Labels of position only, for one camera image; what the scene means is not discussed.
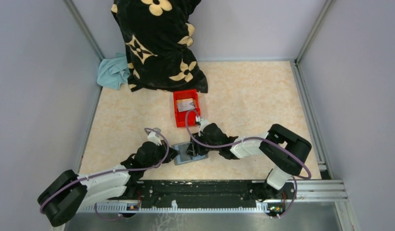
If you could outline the red plastic bin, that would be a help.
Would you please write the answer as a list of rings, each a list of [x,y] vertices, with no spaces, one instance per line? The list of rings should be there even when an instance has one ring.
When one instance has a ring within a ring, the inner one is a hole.
[[[201,114],[197,90],[175,91],[173,102],[177,128],[186,127],[186,122],[189,126],[195,126],[195,117]]]

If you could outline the grey card holder wallet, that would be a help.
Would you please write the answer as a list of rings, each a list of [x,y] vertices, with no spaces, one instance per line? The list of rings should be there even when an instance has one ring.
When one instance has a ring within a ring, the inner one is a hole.
[[[189,148],[190,144],[191,144],[190,142],[182,142],[172,145],[172,148],[178,152],[178,155],[174,159],[174,163],[176,166],[209,158],[207,154],[206,155],[195,154],[194,150],[192,148]]]

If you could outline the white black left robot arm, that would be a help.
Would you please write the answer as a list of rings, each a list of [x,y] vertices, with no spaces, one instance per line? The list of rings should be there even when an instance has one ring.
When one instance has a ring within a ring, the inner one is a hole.
[[[40,212],[53,227],[64,225],[78,210],[109,199],[138,198],[137,182],[145,171],[171,162],[178,151],[165,141],[146,141],[126,160],[111,169],[92,174],[66,170],[38,197]]]

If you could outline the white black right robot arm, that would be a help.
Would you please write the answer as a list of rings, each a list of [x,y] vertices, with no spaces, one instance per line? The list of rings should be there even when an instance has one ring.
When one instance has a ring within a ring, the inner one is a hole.
[[[265,155],[274,163],[264,185],[269,198],[277,198],[286,181],[299,177],[302,170],[307,173],[303,179],[311,179],[305,162],[312,145],[280,124],[273,124],[266,133],[252,137],[227,136],[215,123],[199,122],[198,126],[199,131],[189,135],[192,143],[202,147],[204,153],[217,151],[227,160]]]

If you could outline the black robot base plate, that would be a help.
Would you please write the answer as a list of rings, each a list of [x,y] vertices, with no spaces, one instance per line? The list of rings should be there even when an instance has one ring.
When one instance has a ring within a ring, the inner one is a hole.
[[[292,182],[275,190],[262,180],[143,180],[115,199],[140,201],[142,208],[169,208],[175,201],[181,209],[238,209],[272,199],[280,203],[293,194]]]

